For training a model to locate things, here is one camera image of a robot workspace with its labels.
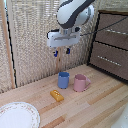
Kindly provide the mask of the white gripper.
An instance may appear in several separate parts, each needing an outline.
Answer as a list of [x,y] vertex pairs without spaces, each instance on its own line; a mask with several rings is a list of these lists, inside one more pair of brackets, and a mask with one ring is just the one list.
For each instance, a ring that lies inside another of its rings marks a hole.
[[[77,44],[80,40],[80,28],[76,27],[70,34],[67,31],[61,33],[59,29],[47,33],[47,46],[56,48],[61,46],[70,46]],[[66,54],[70,54],[71,48],[67,48]],[[58,50],[53,52],[54,57],[58,56]]]

